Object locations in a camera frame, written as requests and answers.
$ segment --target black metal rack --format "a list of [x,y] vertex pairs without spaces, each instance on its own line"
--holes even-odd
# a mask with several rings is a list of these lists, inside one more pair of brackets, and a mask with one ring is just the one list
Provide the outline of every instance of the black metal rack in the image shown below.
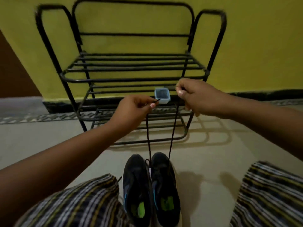
[[[191,27],[189,34],[159,34],[159,33],[108,33],[108,32],[81,32],[79,31],[75,11],[77,6],[83,2],[100,2],[100,3],[117,3],[117,4],[138,4],[138,5],[160,5],[160,6],[179,6],[185,7],[191,14]],[[54,53],[51,43],[47,37],[42,23],[43,11],[49,10],[63,10],[69,20],[70,27],[72,29],[74,39],[79,51],[79,55],[76,59],[65,69],[59,65],[58,59]],[[221,29],[214,45],[213,52],[211,54],[207,67],[203,66],[197,61],[191,54],[191,47],[194,41],[195,32],[199,19],[202,14],[218,15],[221,17]],[[174,86],[177,81],[185,76],[186,70],[201,70],[203,75],[201,76],[187,76],[192,79],[199,79],[206,81],[214,59],[220,47],[222,38],[225,33],[227,20],[224,11],[220,10],[202,10],[199,14],[194,16],[194,11],[186,3],[172,2],[172,1],[136,1],[136,0],[77,0],[73,7],[72,13],[63,5],[58,4],[41,4],[36,10],[36,24],[41,38],[46,46],[46,49],[51,57],[51,60],[55,66],[55,69],[61,79],[61,82],[66,90],[66,93],[71,101],[74,111],[81,123],[84,131],[87,128],[84,121],[93,121],[91,128],[104,124],[107,122],[114,110],[116,109],[121,97],[114,98],[98,98],[97,95],[108,93],[149,93],[153,96],[154,88],[157,86],[165,86],[174,90]],[[187,51],[184,53],[86,53],[82,50],[81,36],[122,36],[122,37],[171,37],[171,38],[188,38]],[[140,78],[99,78],[91,79],[89,73],[91,72],[135,72],[135,71],[168,71],[168,70],[180,70],[179,77],[158,76],[158,77],[140,77]],[[85,77],[78,79],[73,77],[73,73],[85,73]],[[88,83],[89,89],[86,92],[82,102],[77,104],[73,94],[70,91],[68,83]],[[102,83],[103,86],[98,86],[95,83]],[[104,85],[106,83],[117,83],[115,85]],[[117,88],[123,88],[128,90],[117,90]],[[153,110],[148,115],[148,120],[170,120],[175,119],[176,114],[176,101],[172,97],[172,101],[167,105],[160,105],[156,110]],[[93,117],[83,116],[82,111],[95,111]],[[190,116],[187,124],[183,120],[183,116]],[[184,134],[180,137],[174,137],[174,140],[180,140],[186,137],[193,113],[181,113],[178,112],[179,124],[176,126],[184,127]],[[173,127],[173,125],[155,125],[149,126],[149,129],[159,129]],[[137,129],[146,129],[146,127],[138,127]],[[171,138],[153,139],[150,142],[170,141]],[[118,142],[116,145],[121,144],[133,144],[133,143],[146,143],[147,140]]]

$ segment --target brown door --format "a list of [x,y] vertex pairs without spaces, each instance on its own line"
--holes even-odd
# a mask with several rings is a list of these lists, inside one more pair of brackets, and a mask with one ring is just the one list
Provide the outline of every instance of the brown door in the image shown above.
[[0,98],[41,96],[0,31]]

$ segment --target blue plastic container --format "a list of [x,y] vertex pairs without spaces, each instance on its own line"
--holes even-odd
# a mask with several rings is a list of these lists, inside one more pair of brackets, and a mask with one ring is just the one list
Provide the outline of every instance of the blue plastic container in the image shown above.
[[170,101],[170,94],[168,88],[156,88],[154,91],[154,98],[160,99],[160,104],[167,104]]

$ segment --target shoe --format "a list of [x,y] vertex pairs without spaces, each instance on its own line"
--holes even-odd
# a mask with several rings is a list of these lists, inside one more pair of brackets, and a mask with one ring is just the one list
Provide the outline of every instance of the shoe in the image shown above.
[[124,168],[123,198],[125,212],[136,227],[151,225],[149,187],[145,161],[140,155],[134,154],[128,159]]
[[174,168],[168,157],[161,152],[155,153],[151,159],[151,182],[157,226],[182,227]]

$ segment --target forearm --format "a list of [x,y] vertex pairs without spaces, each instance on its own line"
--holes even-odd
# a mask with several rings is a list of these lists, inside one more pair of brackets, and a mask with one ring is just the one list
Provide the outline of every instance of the forearm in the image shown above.
[[233,96],[227,113],[227,118],[247,126],[303,160],[302,112]]
[[109,122],[2,169],[0,219],[16,221],[38,201],[67,187],[124,135]]

